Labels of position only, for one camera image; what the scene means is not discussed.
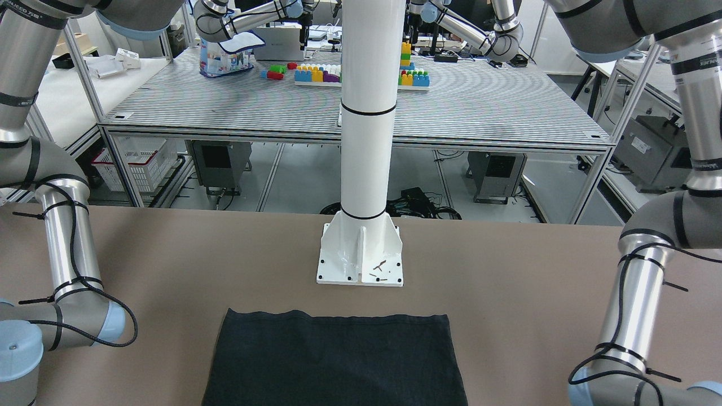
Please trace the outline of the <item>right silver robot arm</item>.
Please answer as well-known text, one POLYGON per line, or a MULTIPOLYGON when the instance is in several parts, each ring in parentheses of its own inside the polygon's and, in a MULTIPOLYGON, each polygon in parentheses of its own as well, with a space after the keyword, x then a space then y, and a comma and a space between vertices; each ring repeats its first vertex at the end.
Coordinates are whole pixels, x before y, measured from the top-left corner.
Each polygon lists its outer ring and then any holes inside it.
POLYGON ((2 404, 34 405, 45 352, 122 347, 129 306, 103 290, 85 173, 54 142, 25 129, 52 52, 70 18, 96 10, 129 38, 164 33, 181 1, 2 2, 2 188, 34 192, 43 210, 55 287, 45 299, 2 301, 2 404))

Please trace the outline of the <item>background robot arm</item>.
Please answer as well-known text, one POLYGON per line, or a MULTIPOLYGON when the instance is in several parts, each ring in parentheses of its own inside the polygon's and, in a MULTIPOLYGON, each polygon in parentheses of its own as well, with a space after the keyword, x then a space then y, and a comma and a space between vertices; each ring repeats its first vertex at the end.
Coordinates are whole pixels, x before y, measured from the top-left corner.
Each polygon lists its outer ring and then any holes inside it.
POLYGON ((269 1, 229 15, 227 1, 197 1, 192 11, 200 38, 209 43, 222 43, 271 21, 298 18, 304 12, 304 5, 302 1, 269 1))

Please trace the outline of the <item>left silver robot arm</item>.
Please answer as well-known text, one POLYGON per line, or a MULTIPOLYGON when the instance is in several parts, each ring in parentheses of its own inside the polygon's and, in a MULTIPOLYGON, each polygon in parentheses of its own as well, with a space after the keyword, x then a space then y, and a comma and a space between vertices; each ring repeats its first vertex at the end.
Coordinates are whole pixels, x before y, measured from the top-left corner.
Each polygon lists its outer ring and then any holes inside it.
POLYGON ((573 48, 613 61, 653 36, 670 51, 692 170, 681 192, 627 221, 599 344, 568 377, 572 405, 719 405, 720 384, 658 385, 647 359, 666 266, 675 251, 720 247, 719 1, 551 1, 573 48))

